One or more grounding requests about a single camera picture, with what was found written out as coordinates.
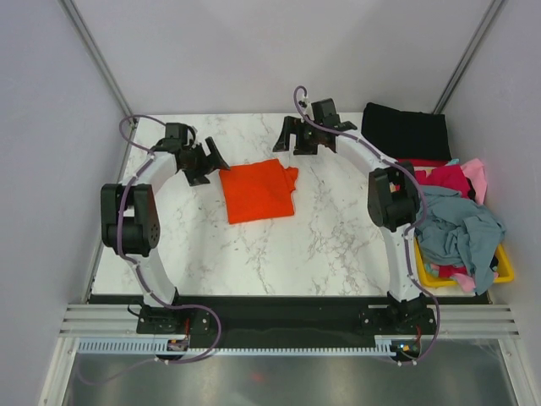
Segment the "orange t shirt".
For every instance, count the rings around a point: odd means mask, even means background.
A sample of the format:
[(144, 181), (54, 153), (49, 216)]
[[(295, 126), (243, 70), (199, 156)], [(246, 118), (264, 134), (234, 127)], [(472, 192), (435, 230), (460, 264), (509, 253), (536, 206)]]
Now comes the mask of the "orange t shirt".
[(219, 172), (230, 224), (290, 217), (299, 170), (276, 158)]

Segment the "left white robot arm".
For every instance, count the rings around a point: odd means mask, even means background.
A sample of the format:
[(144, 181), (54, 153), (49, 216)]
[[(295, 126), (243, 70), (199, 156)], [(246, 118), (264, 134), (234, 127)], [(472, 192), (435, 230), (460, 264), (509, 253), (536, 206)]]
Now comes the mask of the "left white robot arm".
[(215, 170), (230, 167), (213, 138), (198, 142), (196, 129), (185, 123), (165, 123), (164, 128), (164, 137), (152, 147), (132, 144), (146, 153), (133, 174), (101, 187), (101, 240), (133, 271), (146, 308), (161, 307), (156, 323), (166, 332), (178, 332), (191, 312), (217, 324), (221, 321), (214, 310), (201, 304), (175, 303), (178, 290), (157, 250), (161, 224), (156, 194), (178, 173), (194, 187), (208, 184), (207, 176)]

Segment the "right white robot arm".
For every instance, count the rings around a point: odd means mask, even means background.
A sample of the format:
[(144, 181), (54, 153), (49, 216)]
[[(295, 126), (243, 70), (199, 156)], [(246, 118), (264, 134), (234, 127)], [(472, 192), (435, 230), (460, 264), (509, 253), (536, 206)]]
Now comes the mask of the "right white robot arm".
[(297, 116), (283, 120), (273, 150), (316, 155), (321, 146), (348, 160), (368, 180), (367, 209), (380, 229), (390, 274), (387, 305), (363, 309), (361, 327), (370, 333), (432, 334), (440, 315), (430, 309), (431, 295), (414, 275), (414, 230), (424, 219), (426, 199), (413, 165), (399, 163), (371, 144), (351, 122), (343, 122), (332, 99), (311, 102), (294, 96)]

